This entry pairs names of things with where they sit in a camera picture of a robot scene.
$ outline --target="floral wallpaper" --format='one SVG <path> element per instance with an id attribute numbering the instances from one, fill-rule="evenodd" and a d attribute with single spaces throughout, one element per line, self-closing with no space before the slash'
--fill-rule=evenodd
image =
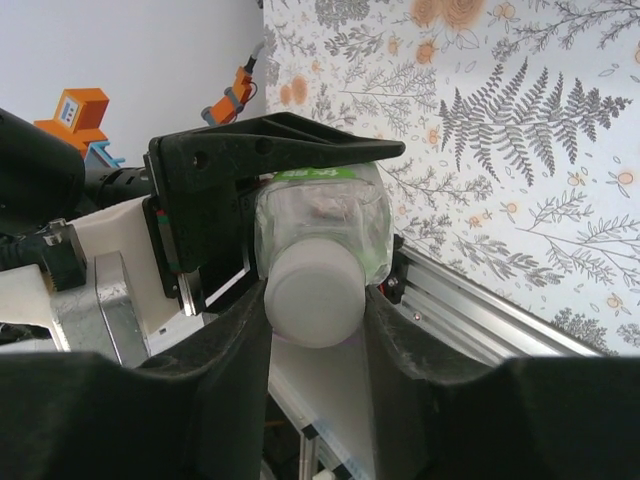
<path id="1" fill-rule="evenodd" d="M 640 354 L 640 1 L 265 0 L 267 102 L 403 140 L 424 254 Z"/>

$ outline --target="green label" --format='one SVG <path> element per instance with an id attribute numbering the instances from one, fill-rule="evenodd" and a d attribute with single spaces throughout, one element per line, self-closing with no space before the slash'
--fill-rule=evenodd
<path id="1" fill-rule="evenodd" d="M 323 180 L 328 178 L 356 178 L 356 174 L 348 168 L 300 168 L 280 172 L 273 177 L 274 182 L 291 180 Z"/>

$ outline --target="white cap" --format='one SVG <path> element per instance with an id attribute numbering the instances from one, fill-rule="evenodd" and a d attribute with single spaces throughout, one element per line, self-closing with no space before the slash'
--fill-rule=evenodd
<path id="1" fill-rule="evenodd" d="M 269 273 L 267 318 L 284 339 L 311 348 L 336 345 L 362 322 L 365 276 L 337 242 L 311 238 L 287 248 Z"/>

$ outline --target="transparent plastic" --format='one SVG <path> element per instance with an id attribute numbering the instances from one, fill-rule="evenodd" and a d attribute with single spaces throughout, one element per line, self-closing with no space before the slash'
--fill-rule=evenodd
<path id="1" fill-rule="evenodd" d="M 338 242 L 360 262 L 367 285 L 389 275 L 393 221 L 375 164 L 301 169 L 277 175 L 256 206 L 256 260 L 262 278 L 289 246 L 319 237 Z"/>

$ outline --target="clear plastic container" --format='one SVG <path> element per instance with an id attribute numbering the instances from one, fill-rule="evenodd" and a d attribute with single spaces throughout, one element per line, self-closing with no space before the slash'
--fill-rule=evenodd
<path id="1" fill-rule="evenodd" d="M 390 202 L 375 164 L 283 172 L 258 196 L 265 310 L 289 341 L 321 348 L 352 335 L 365 286 L 386 279 L 392 254 Z"/>

